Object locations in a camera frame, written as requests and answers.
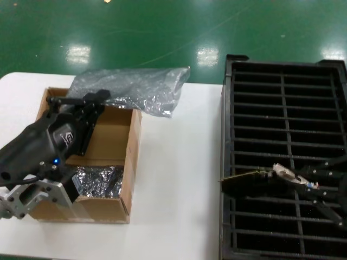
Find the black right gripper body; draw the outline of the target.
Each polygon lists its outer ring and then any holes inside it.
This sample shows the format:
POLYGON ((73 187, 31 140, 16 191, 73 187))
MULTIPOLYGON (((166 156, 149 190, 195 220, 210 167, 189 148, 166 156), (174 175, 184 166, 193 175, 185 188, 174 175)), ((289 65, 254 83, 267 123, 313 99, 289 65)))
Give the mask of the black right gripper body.
POLYGON ((336 201, 341 206, 344 213, 346 213, 346 173, 339 173, 338 180, 339 185, 336 201))

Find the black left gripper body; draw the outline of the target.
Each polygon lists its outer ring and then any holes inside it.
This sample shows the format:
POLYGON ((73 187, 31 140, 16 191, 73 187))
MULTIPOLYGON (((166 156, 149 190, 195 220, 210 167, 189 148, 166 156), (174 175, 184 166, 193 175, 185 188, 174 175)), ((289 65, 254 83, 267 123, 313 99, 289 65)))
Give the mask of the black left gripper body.
POLYGON ((48 113, 1 148, 1 186, 43 179, 40 163, 59 165, 76 155, 78 120, 74 113, 48 113))

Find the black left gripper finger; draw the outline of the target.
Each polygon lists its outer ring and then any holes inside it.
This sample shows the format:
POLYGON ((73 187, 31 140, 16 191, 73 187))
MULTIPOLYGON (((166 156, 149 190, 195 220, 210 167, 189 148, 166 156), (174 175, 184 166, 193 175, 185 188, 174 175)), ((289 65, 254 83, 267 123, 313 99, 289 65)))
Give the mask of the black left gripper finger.
POLYGON ((78 120, 77 148, 75 154, 84 156, 99 116, 104 112, 103 104, 84 104, 74 115, 78 120))
POLYGON ((87 93, 83 97, 49 96, 46 101, 52 113, 75 113, 89 105, 102 106, 110 96, 109 90, 102 89, 96 93, 87 93))

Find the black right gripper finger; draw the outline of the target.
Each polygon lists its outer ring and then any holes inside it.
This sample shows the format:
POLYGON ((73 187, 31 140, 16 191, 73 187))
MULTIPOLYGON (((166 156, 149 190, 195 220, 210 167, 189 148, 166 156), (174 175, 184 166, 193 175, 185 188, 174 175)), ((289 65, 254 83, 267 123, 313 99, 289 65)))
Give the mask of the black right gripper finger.
POLYGON ((328 191, 324 189, 309 188, 298 186, 295 188, 297 193, 310 200, 317 210, 337 226, 346 226, 346 215, 340 216, 335 210, 330 208, 325 202, 332 201, 339 204, 346 213, 346 196, 338 191, 328 191))
POLYGON ((346 179, 346 159, 331 159, 297 170, 305 179, 318 184, 340 184, 346 179))

